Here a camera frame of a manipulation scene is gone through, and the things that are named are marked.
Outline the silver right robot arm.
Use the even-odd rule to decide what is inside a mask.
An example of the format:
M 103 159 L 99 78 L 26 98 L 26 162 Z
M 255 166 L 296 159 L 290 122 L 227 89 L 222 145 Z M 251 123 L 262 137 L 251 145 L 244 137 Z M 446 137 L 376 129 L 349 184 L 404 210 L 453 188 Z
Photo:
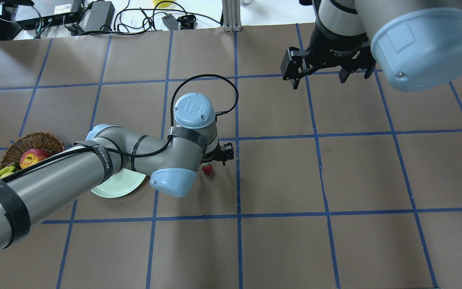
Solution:
M 306 49 L 289 47 L 281 76 L 297 89 L 323 68 L 340 67 L 344 83 L 380 65 L 404 92 L 427 90 L 462 77 L 462 0 L 301 0 L 316 19 Z

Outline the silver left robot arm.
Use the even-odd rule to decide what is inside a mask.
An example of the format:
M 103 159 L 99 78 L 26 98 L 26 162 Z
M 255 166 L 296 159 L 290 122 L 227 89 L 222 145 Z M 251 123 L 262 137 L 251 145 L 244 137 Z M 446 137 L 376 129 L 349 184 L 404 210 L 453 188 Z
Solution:
M 101 124 L 72 148 L 0 179 L 0 250 L 123 169 L 148 175 L 154 190 L 183 197 L 202 163 L 234 158 L 232 144 L 219 144 L 218 114 L 205 95 L 185 94 L 172 111 L 166 140 Z

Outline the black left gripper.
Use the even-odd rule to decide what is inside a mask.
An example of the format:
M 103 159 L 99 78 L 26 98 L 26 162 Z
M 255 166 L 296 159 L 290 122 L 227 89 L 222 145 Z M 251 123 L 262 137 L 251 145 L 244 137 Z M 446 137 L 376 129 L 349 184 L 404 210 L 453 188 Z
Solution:
M 221 162 L 224 166 L 227 161 L 235 159 L 235 152 L 233 143 L 228 142 L 223 145 L 220 144 L 218 139 L 211 142 L 203 156 L 203 163 L 210 163 L 212 161 Z

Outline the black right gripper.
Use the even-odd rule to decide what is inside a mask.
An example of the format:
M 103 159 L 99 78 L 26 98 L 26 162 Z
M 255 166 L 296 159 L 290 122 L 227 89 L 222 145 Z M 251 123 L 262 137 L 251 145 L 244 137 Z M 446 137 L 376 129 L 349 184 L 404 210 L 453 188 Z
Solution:
M 356 25 L 359 31 L 348 26 L 338 32 L 325 24 L 315 24 L 310 44 L 305 50 L 288 47 L 281 62 L 281 77 L 291 81 L 294 90 L 299 88 L 300 80 L 323 68 L 341 67 L 338 77 L 345 83 L 352 73 L 365 70 L 368 79 L 377 64 L 371 47 L 367 44 L 367 34 L 363 27 Z

